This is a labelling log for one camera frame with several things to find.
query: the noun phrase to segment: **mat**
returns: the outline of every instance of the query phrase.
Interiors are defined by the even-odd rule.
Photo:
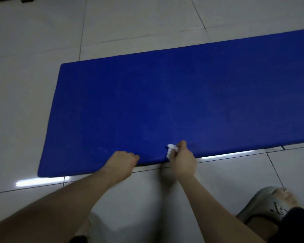
[[[62,64],[38,170],[138,165],[304,142],[304,30]]]

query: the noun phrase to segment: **person's left arm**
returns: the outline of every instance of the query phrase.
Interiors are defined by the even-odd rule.
[[[115,152],[99,171],[61,188],[0,222],[0,243],[67,243],[101,196],[128,178],[138,155]]]

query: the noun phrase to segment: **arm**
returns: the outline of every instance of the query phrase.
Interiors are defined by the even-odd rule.
[[[138,155],[115,152],[99,171],[61,188],[0,222],[0,243],[69,242],[92,207],[112,186],[128,178]]]
[[[229,213],[194,177],[196,159],[185,141],[172,151],[170,164],[193,209],[205,242],[249,243],[264,241]]]

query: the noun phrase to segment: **white tissue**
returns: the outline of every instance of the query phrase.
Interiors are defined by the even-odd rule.
[[[171,151],[172,150],[176,150],[176,152],[178,151],[178,147],[176,146],[176,145],[174,145],[174,144],[169,144],[168,145],[168,152],[167,152],[167,159],[169,159],[170,160],[170,154],[171,154]]]

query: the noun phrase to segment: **slipper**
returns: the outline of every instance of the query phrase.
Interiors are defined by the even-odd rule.
[[[279,187],[261,189],[236,216],[237,219],[247,224],[253,217],[263,217],[278,225],[292,207],[274,195],[277,189]]]

